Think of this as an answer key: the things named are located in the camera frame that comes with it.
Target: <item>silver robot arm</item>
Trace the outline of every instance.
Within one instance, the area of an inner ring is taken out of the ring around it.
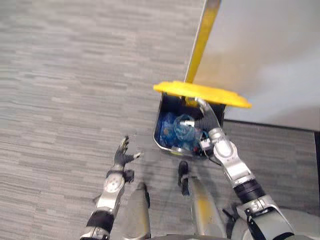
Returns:
[[[294,235],[294,229],[272,198],[265,194],[256,177],[238,156],[237,147],[228,139],[211,106],[201,98],[194,99],[203,118],[180,124],[200,128],[208,132],[209,138],[200,142],[208,158],[215,158],[224,175],[242,202],[238,214],[247,221],[251,235],[256,240],[282,240]]]
[[[102,194],[96,203],[80,240],[107,240],[120,206],[120,199],[125,190],[125,183],[132,182],[134,172],[125,171],[125,165],[143,154],[138,152],[127,155],[129,138],[122,139],[114,156],[114,164],[106,174]]]

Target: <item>trash bin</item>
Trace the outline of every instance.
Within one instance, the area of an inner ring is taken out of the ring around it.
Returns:
[[[160,133],[162,128],[162,119],[167,113],[173,113],[176,116],[183,114],[189,115],[195,120],[201,119],[203,114],[190,99],[202,98],[212,107],[220,125],[224,123],[224,112],[227,105],[250,108],[251,104],[238,94],[223,89],[206,87],[186,82],[162,82],[153,87],[161,93],[161,101],[155,121],[153,140],[163,151],[180,156],[202,156],[201,152],[194,152],[177,146],[166,146],[160,142]]]

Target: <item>yellow lid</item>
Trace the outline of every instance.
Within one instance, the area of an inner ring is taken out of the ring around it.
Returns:
[[[252,106],[244,97],[239,96],[233,91],[201,86],[193,83],[163,81],[160,84],[154,85],[153,89],[157,92],[167,93],[171,96],[202,98],[212,104],[225,104],[239,108],[251,108]]]

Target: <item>yellow pole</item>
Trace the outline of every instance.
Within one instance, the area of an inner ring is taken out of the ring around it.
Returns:
[[[192,83],[195,79],[212,26],[218,14],[220,3],[221,0],[205,0],[200,23],[193,43],[190,62],[184,78],[185,83]]]

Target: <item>trash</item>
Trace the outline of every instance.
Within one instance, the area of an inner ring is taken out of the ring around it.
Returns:
[[[162,118],[162,126],[160,131],[159,143],[163,147],[172,147],[178,144],[178,138],[174,130],[174,121],[177,118],[172,112],[168,112]]]
[[[191,116],[183,114],[176,116],[168,112],[162,118],[162,126],[159,136],[159,143],[163,147],[178,147],[196,152],[200,145],[199,140],[203,132],[200,129],[181,125],[181,121],[194,120]]]

